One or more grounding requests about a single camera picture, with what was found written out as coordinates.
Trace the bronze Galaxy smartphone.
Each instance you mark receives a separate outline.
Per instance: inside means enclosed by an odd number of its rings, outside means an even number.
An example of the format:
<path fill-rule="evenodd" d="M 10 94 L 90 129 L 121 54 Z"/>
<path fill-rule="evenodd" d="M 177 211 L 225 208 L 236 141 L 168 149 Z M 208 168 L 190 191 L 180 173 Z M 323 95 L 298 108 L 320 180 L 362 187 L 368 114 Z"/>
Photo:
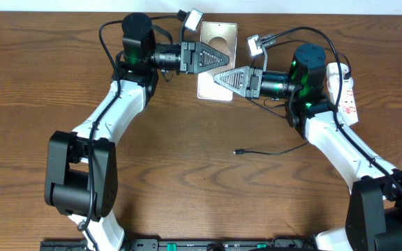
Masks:
<path fill-rule="evenodd" d="M 226 22 L 201 23 L 200 41 L 229 56 L 228 65 L 198 75 L 198 98 L 203 100 L 231 101 L 232 91 L 214 82 L 214 75 L 235 67 L 237 24 Z"/>

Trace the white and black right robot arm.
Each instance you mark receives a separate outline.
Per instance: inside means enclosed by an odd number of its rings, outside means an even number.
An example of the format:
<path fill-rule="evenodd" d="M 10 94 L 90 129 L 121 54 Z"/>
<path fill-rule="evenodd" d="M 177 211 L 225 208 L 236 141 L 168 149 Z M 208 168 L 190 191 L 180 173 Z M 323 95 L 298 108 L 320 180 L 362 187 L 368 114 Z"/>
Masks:
<path fill-rule="evenodd" d="M 344 227 L 314 236 L 317 250 L 402 250 L 402 170 L 372 151 L 335 111 L 324 79 L 338 76 L 322 47 L 299 46 L 288 73 L 244 66 L 214 75 L 215 83 L 251 98 L 285 101 L 291 127 L 317 147 L 347 183 Z"/>

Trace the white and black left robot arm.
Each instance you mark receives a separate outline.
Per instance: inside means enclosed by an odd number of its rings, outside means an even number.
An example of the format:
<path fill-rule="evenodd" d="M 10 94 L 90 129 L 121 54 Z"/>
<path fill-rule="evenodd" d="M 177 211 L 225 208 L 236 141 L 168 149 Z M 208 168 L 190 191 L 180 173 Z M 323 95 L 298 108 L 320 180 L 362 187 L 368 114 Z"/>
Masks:
<path fill-rule="evenodd" d="M 49 140 L 45 202 L 69 217 L 81 241 L 43 241 L 42 250 L 120 250 L 125 231 L 113 207 L 118 191 L 116 147 L 131 121 L 147 106 L 167 72 L 197 75 L 229 64 L 205 43 L 158 43 L 156 18 L 131 13 L 120 20 L 123 49 L 109 55 L 110 90 L 94 112 L 70 132 Z"/>

